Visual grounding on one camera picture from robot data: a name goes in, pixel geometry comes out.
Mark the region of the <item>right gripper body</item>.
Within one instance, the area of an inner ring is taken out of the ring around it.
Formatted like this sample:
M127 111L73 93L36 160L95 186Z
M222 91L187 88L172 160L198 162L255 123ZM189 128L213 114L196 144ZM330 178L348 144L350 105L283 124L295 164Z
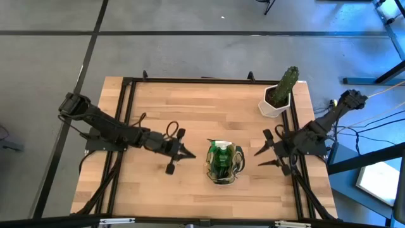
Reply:
M276 135L280 138L278 142L273 140L273 134L271 133L270 129L265 129L263 134L265 135L266 141L273 141L274 145L271 147L273 152L275 153L276 159L279 160L282 169L282 173L284 176L288 176L291 174L290 167L284 162L284 158L288 158L290 153L287 147L287 133L283 129L282 132L279 132L277 128L275 128Z

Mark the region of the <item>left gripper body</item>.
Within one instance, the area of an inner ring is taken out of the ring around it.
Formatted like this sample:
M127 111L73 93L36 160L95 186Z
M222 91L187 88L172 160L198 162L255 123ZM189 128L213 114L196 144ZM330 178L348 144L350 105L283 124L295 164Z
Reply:
M178 148L184 135L185 129L179 129L177 136L171 139L165 139L164 135L159 132L151 131L146 134L144 141L145 149L170 157L170 162L167 164L165 170L165 173L168 175L173 175L175 171L175 156L178 154Z

